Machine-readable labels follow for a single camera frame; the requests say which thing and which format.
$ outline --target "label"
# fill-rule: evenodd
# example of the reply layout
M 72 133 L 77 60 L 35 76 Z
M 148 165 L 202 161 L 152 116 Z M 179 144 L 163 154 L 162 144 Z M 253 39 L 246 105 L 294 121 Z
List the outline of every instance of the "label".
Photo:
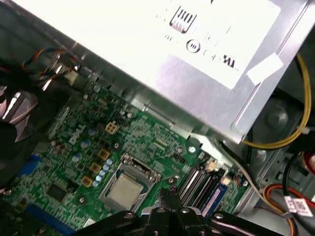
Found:
M 94 224 L 95 222 L 96 222 L 95 220 L 92 220 L 91 218 L 89 218 L 89 219 L 85 222 L 83 228 L 85 228 L 85 227 L 87 227 L 87 226 L 90 226 L 90 225 Z
M 280 11 L 268 0 L 171 1 L 156 29 L 171 54 L 232 89 Z
M 247 72 L 248 77 L 257 85 L 283 67 L 283 62 L 273 53 Z
M 307 205 L 305 199 L 303 198 L 293 198 L 292 199 L 297 213 L 301 216 L 313 217 L 312 211 Z
M 290 196 L 285 196 L 284 200 L 289 211 L 292 213 L 297 213 L 297 210 L 295 208 L 292 198 Z
M 72 134 L 71 138 L 69 139 L 69 143 L 72 145 L 75 145 L 77 142 L 77 139 L 80 137 L 80 134 L 82 134 L 83 130 L 85 129 L 85 125 L 78 125 L 78 128 L 75 130 L 75 132 Z
M 208 204 L 206 205 L 206 207 L 203 209 L 202 211 L 202 216 L 205 217 L 205 215 L 207 214 L 207 212 L 210 210 L 211 206 L 213 205 L 213 203 L 215 202 L 215 200 L 217 199 L 218 195 L 220 194 L 221 190 L 217 189 L 215 191 L 215 193 L 213 194 L 211 200 L 208 202 Z

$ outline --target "integrated circuit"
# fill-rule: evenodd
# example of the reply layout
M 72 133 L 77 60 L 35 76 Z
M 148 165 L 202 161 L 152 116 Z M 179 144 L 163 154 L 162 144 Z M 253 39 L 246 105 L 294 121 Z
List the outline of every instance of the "integrated circuit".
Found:
M 53 183 L 49 187 L 47 191 L 47 195 L 57 200 L 58 202 L 62 202 L 67 195 L 67 191 L 65 191 L 64 189 L 60 188 L 59 186 Z

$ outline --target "yellow wire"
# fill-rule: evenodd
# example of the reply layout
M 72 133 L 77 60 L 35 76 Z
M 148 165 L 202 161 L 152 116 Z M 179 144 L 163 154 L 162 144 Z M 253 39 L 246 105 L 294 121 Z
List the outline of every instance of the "yellow wire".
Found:
M 310 82 L 310 75 L 308 69 L 305 65 L 305 62 L 300 54 L 297 55 L 297 59 L 301 66 L 302 70 L 302 77 L 303 77 L 303 87 L 304 87 L 304 112 L 301 123 L 299 127 L 305 127 L 309 120 L 312 108 L 312 91 L 311 91 L 311 82 Z M 260 148 L 260 149 L 277 149 L 282 148 L 290 143 L 292 143 L 295 139 L 299 137 L 302 132 L 300 129 L 295 130 L 289 137 L 274 143 L 269 144 L 255 144 L 248 141 L 243 141 L 244 144 L 249 145 L 253 148 Z
M 283 215 L 285 212 L 284 210 L 282 210 L 279 206 L 276 206 L 276 203 L 272 202 L 271 200 L 269 200 L 266 197 L 266 189 L 269 187 L 269 185 L 267 185 L 264 189 L 263 189 L 263 197 L 264 199 L 269 203 L 269 206 L 272 207 L 272 209 L 274 209 L 276 212 L 278 212 L 280 215 Z M 290 236 L 294 236 L 294 225 L 293 225 L 293 221 L 292 219 L 287 219 L 287 222 L 290 226 Z

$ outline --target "capacitor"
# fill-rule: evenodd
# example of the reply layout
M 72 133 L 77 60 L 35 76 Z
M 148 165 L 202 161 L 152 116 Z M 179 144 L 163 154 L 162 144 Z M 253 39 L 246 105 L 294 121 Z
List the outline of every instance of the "capacitor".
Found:
M 106 171 L 100 170 L 100 172 L 99 172 L 99 175 L 100 175 L 100 176 L 104 176 L 105 174 L 106 174 Z
M 56 145 L 59 145 L 59 144 L 61 144 L 61 141 L 60 140 L 53 140 L 53 141 L 51 141 L 51 146 L 56 146 Z
M 100 86 L 95 85 L 95 86 L 93 87 L 93 90 L 94 90 L 95 92 L 99 92 L 99 91 L 100 91 Z
M 106 164 L 107 165 L 111 165 L 111 164 L 113 164 L 113 159 L 112 158 L 109 158 L 107 161 L 106 161 Z
M 64 144 L 58 144 L 58 145 L 55 146 L 55 149 L 63 150 L 63 149 L 65 149 L 65 145 Z
M 99 182 L 94 180 L 92 185 L 93 185 L 93 187 L 97 187 L 99 185 Z
M 89 135 L 93 136 L 94 134 L 96 134 L 96 129 L 95 128 L 89 129 Z
M 121 110 L 121 111 L 119 112 L 119 114 L 120 114 L 121 116 L 125 116 L 125 115 L 127 114 L 127 112 L 125 112 L 124 110 Z
M 81 142 L 81 148 L 87 148 L 90 145 L 91 141 L 90 140 L 84 140 Z
M 103 170 L 108 171 L 109 166 L 107 164 L 103 165 Z
M 100 182 L 102 180 L 102 178 L 103 178 L 102 176 L 98 175 L 98 176 L 96 176 L 95 180 Z
M 72 156 L 72 161 L 73 161 L 73 162 L 78 162 L 81 157 L 82 157 L 82 155 L 79 154 L 79 153 L 74 154 L 74 155 Z

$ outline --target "chip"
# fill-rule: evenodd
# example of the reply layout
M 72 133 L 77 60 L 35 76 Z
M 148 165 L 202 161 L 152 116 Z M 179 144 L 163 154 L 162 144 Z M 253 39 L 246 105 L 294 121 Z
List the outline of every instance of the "chip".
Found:
M 91 180 L 89 177 L 84 176 L 81 183 L 86 186 L 87 188 L 89 188 L 92 185 L 93 180 Z
M 121 174 L 108 194 L 108 197 L 126 209 L 131 209 L 138 200 L 143 188 L 143 185 L 140 183 L 127 175 Z
M 26 203 L 28 202 L 28 200 L 26 198 L 22 198 L 19 202 L 19 205 L 21 207 L 25 207 L 26 206 Z
M 106 149 L 104 149 L 104 148 L 102 148 L 102 149 L 98 152 L 98 156 L 99 156 L 100 158 L 102 158 L 104 161 L 106 161 L 106 160 L 108 159 L 109 155 L 110 155 L 109 150 L 106 150 Z
M 67 195 L 67 191 L 53 183 L 48 189 L 47 194 L 58 202 L 62 202 Z
M 99 164 L 93 162 L 89 169 L 93 171 L 95 174 L 98 174 L 102 167 Z
M 50 169 L 49 166 L 44 166 L 43 171 L 44 171 L 45 173 L 47 173 L 47 172 L 49 171 L 49 169 Z

